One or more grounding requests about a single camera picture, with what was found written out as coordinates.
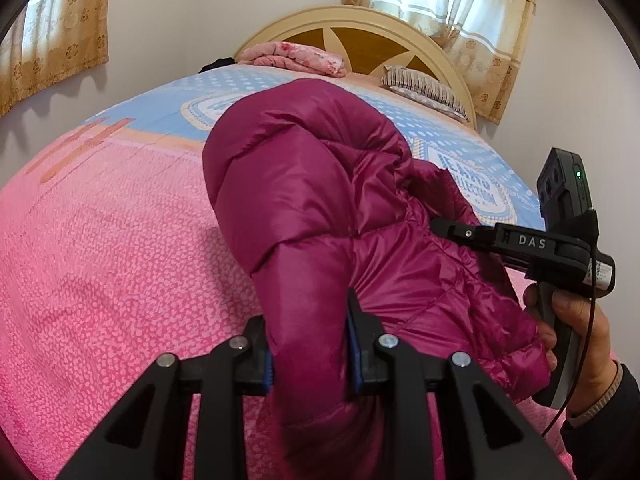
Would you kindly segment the dark sleeve right forearm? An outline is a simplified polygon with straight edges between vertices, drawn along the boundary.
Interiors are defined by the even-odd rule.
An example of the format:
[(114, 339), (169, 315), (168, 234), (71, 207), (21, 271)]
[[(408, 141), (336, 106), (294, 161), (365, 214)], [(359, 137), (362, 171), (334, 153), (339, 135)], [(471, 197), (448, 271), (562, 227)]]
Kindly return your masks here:
[(567, 417), (561, 436), (577, 479), (639, 478), (639, 387), (625, 364), (596, 404)]

